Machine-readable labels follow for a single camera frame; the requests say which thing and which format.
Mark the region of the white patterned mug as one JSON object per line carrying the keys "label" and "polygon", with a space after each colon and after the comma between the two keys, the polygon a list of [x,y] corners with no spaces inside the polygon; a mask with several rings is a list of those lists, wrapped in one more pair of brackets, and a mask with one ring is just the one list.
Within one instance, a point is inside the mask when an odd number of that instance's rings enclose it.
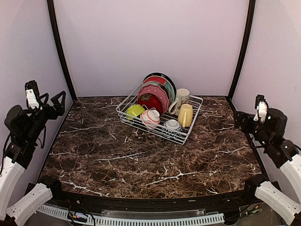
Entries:
{"label": "white patterned mug", "polygon": [[180,108],[183,104],[187,104],[190,99],[190,91],[188,89],[178,89],[176,91],[175,101],[170,105],[168,112],[170,114],[179,115]]}

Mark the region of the yellow mug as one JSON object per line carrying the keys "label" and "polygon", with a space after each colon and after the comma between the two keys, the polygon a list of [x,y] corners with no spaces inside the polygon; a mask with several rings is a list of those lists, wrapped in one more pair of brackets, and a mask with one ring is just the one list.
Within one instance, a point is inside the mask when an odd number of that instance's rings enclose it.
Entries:
{"label": "yellow mug", "polygon": [[192,124],[193,108],[190,104],[183,104],[178,115],[178,122],[183,128],[189,127]]}

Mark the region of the lime green bowl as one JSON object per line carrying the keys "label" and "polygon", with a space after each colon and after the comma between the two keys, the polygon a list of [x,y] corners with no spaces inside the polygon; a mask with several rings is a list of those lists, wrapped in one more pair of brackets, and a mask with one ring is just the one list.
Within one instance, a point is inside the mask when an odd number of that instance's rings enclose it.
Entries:
{"label": "lime green bowl", "polygon": [[141,115],[145,109],[140,104],[135,104],[129,107],[126,111],[127,119],[132,120],[134,117]]}

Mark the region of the white and red bowl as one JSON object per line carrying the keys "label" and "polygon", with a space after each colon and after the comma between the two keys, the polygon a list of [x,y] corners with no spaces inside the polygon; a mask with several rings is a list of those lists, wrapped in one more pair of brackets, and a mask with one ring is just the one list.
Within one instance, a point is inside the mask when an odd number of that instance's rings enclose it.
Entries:
{"label": "white and red bowl", "polygon": [[149,109],[144,111],[140,118],[142,120],[142,123],[150,129],[156,128],[160,124],[160,114],[155,109]]}

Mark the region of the blue and white bowl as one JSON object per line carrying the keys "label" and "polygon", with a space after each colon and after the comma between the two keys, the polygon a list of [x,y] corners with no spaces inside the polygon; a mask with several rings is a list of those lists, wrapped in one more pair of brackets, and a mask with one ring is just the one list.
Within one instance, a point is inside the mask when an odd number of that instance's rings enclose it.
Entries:
{"label": "blue and white bowl", "polygon": [[166,138],[179,138],[182,133],[182,126],[177,120],[170,119],[163,124],[163,136]]}

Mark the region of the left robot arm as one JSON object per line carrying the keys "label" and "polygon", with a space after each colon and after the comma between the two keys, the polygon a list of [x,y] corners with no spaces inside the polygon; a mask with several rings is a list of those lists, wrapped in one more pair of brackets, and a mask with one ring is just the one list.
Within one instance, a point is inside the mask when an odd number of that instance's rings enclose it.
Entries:
{"label": "left robot arm", "polygon": [[4,154],[0,169],[0,224],[2,226],[23,226],[26,221],[46,202],[56,205],[66,202],[66,194],[58,179],[44,176],[34,188],[17,203],[9,206],[12,192],[21,175],[28,168],[33,153],[38,146],[40,133],[46,130],[48,120],[55,120],[65,112],[65,91],[61,91],[51,101],[40,102],[33,90],[27,90],[29,105],[23,109],[13,106],[5,118],[5,125],[10,131],[4,144]]}

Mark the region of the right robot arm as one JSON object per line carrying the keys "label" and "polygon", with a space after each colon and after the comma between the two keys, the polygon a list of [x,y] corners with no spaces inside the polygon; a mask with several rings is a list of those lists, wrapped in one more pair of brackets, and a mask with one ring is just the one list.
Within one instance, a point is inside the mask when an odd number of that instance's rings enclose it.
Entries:
{"label": "right robot arm", "polygon": [[[252,134],[264,153],[288,179],[297,196],[301,195],[301,155],[299,148],[283,135],[287,117],[278,109],[270,108],[259,120],[252,114],[234,112],[234,126]],[[240,200],[250,204],[259,199],[269,205],[289,226],[301,224],[301,203],[279,191],[266,176],[259,174],[245,181]]]}

